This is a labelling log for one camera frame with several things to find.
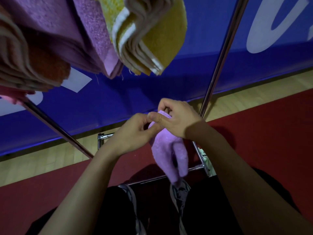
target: forearm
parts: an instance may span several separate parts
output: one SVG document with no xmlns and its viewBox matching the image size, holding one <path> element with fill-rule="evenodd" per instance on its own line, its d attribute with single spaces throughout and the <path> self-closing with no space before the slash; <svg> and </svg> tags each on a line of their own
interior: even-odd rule
<svg viewBox="0 0 313 235">
<path fill-rule="evenodd" d="M 281 198 L 214 129 L 198 143 L 209 156 L 245 234 L 312 234 L 311 224 Z"/>
<path fill-rule="evenodd" d="M 105 145 L 41 230 L 43 234 L 91 234 L 118 157 Z"/>
</svg>

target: right hand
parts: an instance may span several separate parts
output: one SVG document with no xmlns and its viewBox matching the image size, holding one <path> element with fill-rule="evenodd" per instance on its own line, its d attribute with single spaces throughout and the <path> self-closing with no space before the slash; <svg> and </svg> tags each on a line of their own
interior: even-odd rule
<svg viewBox="0 0 313 235">
<path fill-rule="evenodd" d="M 166 108 L 169 108 L 169 115 L 172 118 L 169 119 L 157 112 L 150 112 L 148 118 L 177 137 L 196 141 L 201 131 L 209 127 L 187 102 L 163 98 L 159 103 L 158 111 Z"/>
</svg>

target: towel rack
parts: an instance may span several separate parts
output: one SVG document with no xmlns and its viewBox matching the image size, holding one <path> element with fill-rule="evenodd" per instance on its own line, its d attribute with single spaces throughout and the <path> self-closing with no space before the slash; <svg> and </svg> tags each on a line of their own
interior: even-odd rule
<svg viewBox="0 0 313 235">
<path fill-rule="evenodd" d="M 208 89 L 206 91 L 205 97 L 202 102 L 202 106 L 199 112 L 199 115 L 203 118 L 205 110 L 208 106 L 208 103 L 212 97 L 214 88 L 217 84 L 218 78 L 221 74 L 223 65 L 225 63 L 227 54 L 229 52 L 229 49 L 232 45 L 233 39 L 235 37 L 236 31 L 238 29 L 238 26 L 240 24 L 240 20 L 244 14 L 245 8 L 247 6 L 248 0 L 237 0 L 233 15 L 231 17 L 231 20 L 229 22 L 229 26 L 227 29 L 226 36 L 223 41 L 223 46 L 221 48 L 221 51 L 219 53 L 219 57 L 217 60 L 217 63 L 215 65 L 215 69 L 212 75 L 211 82 L 208 86 Z M 53 131 L 55 131 L 58 135 L 60 135 L 62 138 L 64 138 L 67 142 L 72 144 L 75 148 L 80 150 L 84 155 L 86 155 L 88 158 L 93 158 L 94 156 L 83 146 L 81 145 L 77 140 L 75 140 L 72 136 L 70 136 L 61 126 L 59 126 L 53 119 L 51 119 L 47 114 L 45 114 L 42 110 L 40 110 L 31 100 L 28 98 L 22 100 L 22 106 L 28 110 L 30 113 L 32 113 L 34 116 L 36 116 L 38 119 L 40 119 L 43 123 L 45 123 L 47 126 L 49 126 Z M 98 148 L 102 145 L 101 142 L 103 142 L 104 138 L 109 138 L 113 134 L 105 135 L 104 134 L 98 134 Z M 207 168 L 206 164 L 203 161 L 202 154 L 195 142 L 192 142 L 197 155 L 201 161 L 200 165 L 197 165 L 193 168 L 189 168 L 188 171 L 198 170 L 198 169 L 204 169 L 205 173 L 207 175 L 210 175 L 209 169 Z M 134 184 L 144 184 L 147 182 L 155 181 L 164 178 L 165 176 L 160 176 L 156 178 L 151 178 L 149 180 L 145 181 L 139 181 L 132 183 Z"/>
</svg>

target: wooden floor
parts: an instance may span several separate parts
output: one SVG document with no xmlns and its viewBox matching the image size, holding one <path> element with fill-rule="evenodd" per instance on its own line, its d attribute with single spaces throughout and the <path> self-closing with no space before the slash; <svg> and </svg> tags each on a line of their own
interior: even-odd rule
<svg viewBox="0 0 313 235">
<path fill-rule="evenodd" d="M 206 121 L 271 102 L 313 88 L 313 71 L 279 79 L 233 94 L 213 98 L 205 114 Z M 199 110 L 202 100 L 190 104 Z M 118 128 L 105 131 L 115 132 Z M 92 154 L 98 147 L 97 134 L 78 140 Z M 0 186 L 33 177 L 77 162 L 88 160 L 69 143 L 0 162 Z"/>
</svg>

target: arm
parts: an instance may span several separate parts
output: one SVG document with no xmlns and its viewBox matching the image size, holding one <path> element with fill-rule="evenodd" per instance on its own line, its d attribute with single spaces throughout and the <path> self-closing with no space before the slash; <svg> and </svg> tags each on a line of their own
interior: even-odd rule
<svg viewBox="0 0 313 235">
<path fill-rule="evenodd" d="M 148 117 L 172 134 L 200 144 L 209 156 L 244 234 L 313 234 L 313 227 L 280 197 L 186 102 L 162 99 L 171 119 Z"/>
<path fill-rule="evenodd" d="M 120 155 L 145 145 L 161 129 L 145 114 L 135 114 L 101 148 L 40 232 L 43 234 L 91 234 L 108 186 L 112 170 Z"/>
</svg>

